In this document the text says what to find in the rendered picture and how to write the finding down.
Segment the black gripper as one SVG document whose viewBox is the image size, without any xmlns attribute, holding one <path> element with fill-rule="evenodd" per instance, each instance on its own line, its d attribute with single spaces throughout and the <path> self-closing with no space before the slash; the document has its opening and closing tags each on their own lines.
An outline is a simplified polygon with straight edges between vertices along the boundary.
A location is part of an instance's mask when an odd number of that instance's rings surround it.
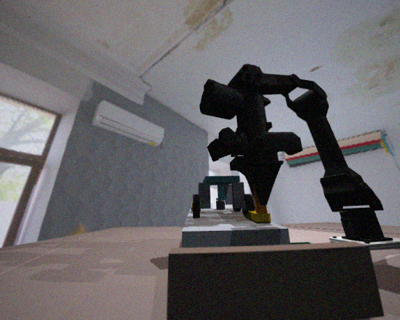
<svg viewBox="0 0 400 320">
<path fill-rule="evenodd" d="M 294 155 L 302 151 L 299 136 L 294 132 L 268 132 L 272 122 L 263 116 L 250 116 L 237 123 L 244 130 L 248 151 L 237 150 L 237 156 L 230 162 L 230 170 L 243 174 L 254 197 L 254 184 L 260 205 L 266 205 L 284 161 L 278 160 L 277 152 Z"/>
</svg>

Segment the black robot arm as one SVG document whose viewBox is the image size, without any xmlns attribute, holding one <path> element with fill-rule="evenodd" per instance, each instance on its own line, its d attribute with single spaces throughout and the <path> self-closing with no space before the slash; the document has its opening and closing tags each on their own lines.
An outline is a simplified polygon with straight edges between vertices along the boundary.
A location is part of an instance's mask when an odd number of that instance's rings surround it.
<svg viewBox="0 0 400 320">
<path fill-rule="evenodd" d="M 294 101 L 289 93 L 295 88 L 308 89 Z M 315 82 L 300 79 L 295 74 L 275 75 L 263 73 L 261 68 L 244 64 L 228 86 L 208 79 L 203 86 L 199 105 L 202 114 L 222 119 L 237 117 L 237 123 L 250 116 L 266 118 L 265 106 L 271 101 L 263 95 L 282 94 L 289 109 L 307 122 L 311 136 L 320 155 L 325 172 L 321 178 L 323 194 L 332 212 L 339 211 L 341 225 L 346 236 L 352 241 L 393 241 L 384 237 L 375 211 L 384 211 L 375 192 L 362 177 L 346 164 L 336 137 L 326 118 L 329 104 L 326 92 Z M 248 138 L 240 126 L 235 133 L 230 127 L 221 129 L 219 137 L 207 149 L 214 161 L 231 154 L 237 157 L 237 150 L 248 151 Z M 366 206 L 370 208 L 343 208 L 345 206 Z"/>
</svg>

